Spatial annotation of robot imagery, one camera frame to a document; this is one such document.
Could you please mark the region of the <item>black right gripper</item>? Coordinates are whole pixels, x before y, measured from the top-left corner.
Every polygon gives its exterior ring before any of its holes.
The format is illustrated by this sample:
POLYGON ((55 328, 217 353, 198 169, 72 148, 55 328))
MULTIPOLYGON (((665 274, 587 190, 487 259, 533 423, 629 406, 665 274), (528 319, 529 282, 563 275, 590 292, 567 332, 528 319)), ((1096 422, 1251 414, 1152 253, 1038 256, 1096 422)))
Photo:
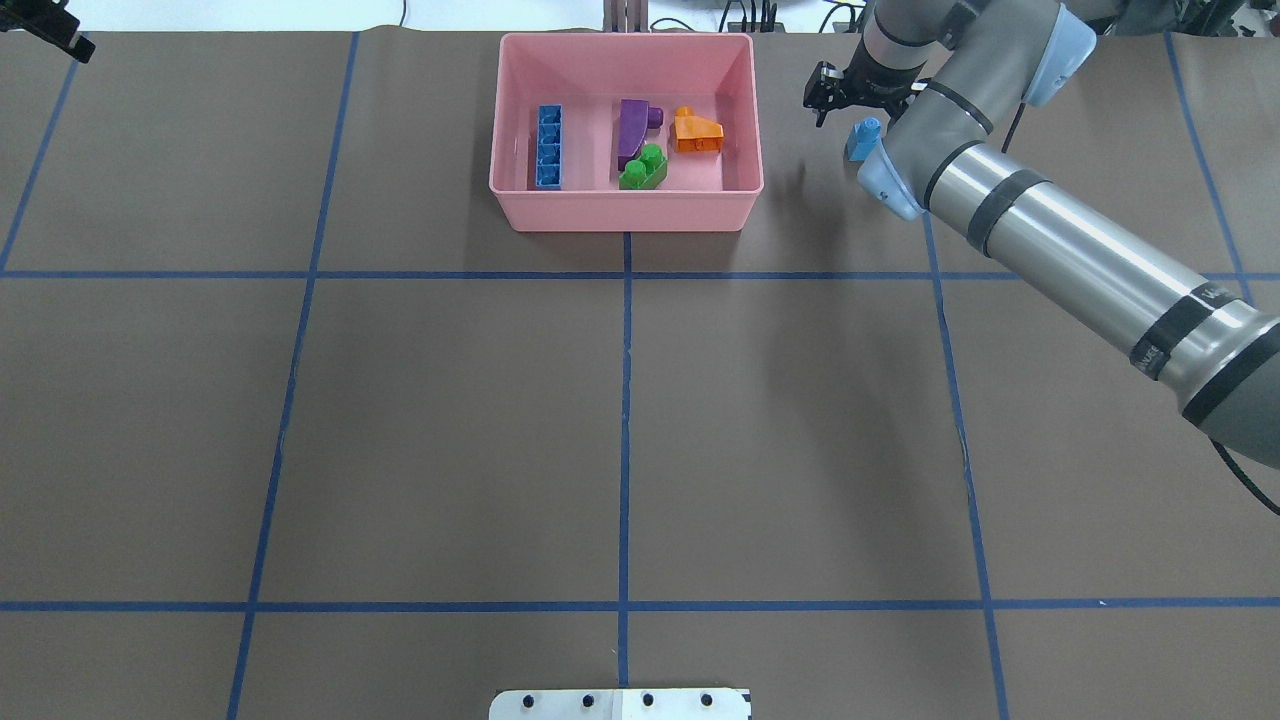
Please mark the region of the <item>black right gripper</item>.
POLYGON ((818 61, 806 79, 803 106, 814 111, 815 127, 822 128, 831 111, 847 105, 908 105, 916 95, 913 86, 923 69, 847 67, 842 72, 818 61))

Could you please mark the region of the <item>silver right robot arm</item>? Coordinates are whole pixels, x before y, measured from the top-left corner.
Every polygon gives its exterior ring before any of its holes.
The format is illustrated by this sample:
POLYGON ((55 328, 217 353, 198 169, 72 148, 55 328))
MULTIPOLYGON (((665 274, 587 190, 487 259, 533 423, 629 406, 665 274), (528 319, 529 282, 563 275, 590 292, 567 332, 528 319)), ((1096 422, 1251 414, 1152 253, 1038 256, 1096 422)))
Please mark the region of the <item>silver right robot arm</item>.
POLYGON ((847 67, 819 61, 803 104, 824 118, 879 108, 890 127, 860 186, 923 213, 1023 278, 1169 387, 1215 443, 1279 462, 1277 316, 1151 246, 991 142, 1046 104, 1096 32, 1059 1, 876 1, 847 67))

